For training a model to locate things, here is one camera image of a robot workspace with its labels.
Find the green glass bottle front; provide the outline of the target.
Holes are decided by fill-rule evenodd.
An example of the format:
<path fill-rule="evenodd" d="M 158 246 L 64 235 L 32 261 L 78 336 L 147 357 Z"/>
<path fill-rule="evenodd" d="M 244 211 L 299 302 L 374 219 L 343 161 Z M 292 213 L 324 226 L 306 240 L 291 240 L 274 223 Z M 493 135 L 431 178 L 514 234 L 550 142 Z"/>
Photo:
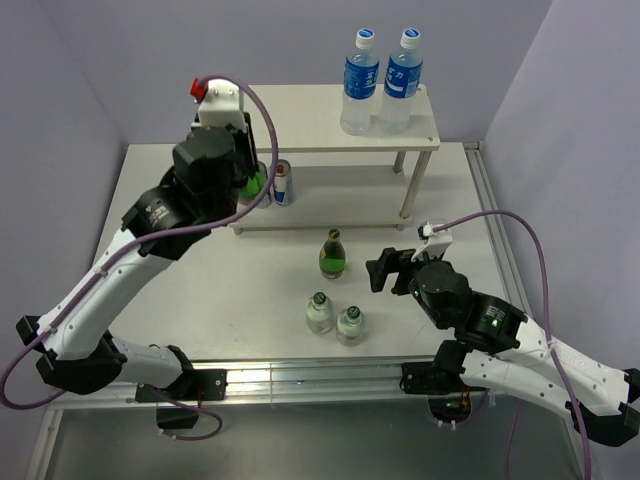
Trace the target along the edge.
<path fill-rule="evenodd" d="M 240 190 L 238 203 L 248 205 L 262 191 L 268 180 L 266 165 L 262 162 L 258 163 L 258 172 L 250 177 L 247 184 Z"/>

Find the green glass bottle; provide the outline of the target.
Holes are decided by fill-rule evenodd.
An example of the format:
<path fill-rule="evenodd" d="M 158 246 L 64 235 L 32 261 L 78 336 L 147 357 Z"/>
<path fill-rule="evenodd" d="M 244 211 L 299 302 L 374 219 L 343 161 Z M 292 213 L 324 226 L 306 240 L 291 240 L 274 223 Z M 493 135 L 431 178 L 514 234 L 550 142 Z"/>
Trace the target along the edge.
<path fill-rule="evenodd" d="M 346 252 L 341 243 L 341 235 L 338 229 L 328 232 L 327 240 L 319 254 L 319 268 L 322 275 L 328 279 L 339 278 L 346 266 Z"/>
<path fill-rule="evenodd" d="M 266 165 L 262 162 L 258 163 L 258 172 L 250 177 L 247 184 L 240 190 L 238 203 L 248 205 L 262 191 L 268 180 Z"/>

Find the Pocari Sweat bottle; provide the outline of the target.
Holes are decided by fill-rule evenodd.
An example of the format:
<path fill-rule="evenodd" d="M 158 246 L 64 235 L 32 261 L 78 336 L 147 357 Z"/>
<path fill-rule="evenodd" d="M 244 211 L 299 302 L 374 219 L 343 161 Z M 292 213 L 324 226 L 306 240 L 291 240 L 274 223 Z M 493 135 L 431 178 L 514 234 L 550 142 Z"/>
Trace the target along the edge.
<path fill-rule="evenodd" d="M 357 136 L 370 129 L 378 72 L 375 33 L 370 28 L 361 28 L 356 33 L 353 50 L 345 58 L 340 115 L 340 126 L 345 133 Z"/>
<path fill-rule="evenodd" d="M 409 128 L 423 67 L 420 40 L 417 29 L 407 28 L 401 35 L 399 47 L 389 55 L 379 116 L 380 126 L 388 134 L 401 134 Z"/>

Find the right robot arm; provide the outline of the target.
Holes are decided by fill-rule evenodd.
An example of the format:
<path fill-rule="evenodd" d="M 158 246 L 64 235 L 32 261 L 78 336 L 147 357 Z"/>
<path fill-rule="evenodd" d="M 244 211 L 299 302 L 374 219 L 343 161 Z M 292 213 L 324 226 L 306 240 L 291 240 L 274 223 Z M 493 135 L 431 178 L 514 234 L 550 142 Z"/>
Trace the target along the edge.
<path fill-rule="evenodd" d="M 473 290 L 442 259 L 416 260 L 414 250 L 386 248 L 366 269 L 373 292 L 389 275 L 392 294 L 408 295 L 440 330 L 454 337 L 431 361 L 402 365 L 407 394 L 446 395 L 494 390 L 572 421 L 589 440 L 619 447 L 639 433 L 639 372 L 597 362 L 563 342 L 507 301 Z"/>

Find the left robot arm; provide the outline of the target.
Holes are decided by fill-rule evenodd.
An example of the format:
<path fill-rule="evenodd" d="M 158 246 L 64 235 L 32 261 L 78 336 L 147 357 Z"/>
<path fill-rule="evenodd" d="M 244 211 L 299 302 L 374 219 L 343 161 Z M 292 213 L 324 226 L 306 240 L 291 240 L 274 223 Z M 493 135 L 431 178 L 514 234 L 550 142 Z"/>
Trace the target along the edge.
<path fill-rule="evenodd" d="M 192 129 L 173 165 L 122 218 L 100 261 L 52 311 L 16 329 L 40 357 L 45 384 L 87 395 L 114 381 L 152 385 L 172 399 L 195 386 L 192 363 L 173 345 L 145 346 L 109 331 L 137 293 L 212 229 L 233 220 L 239 192 L 257 171 L 251 117 Z"/>

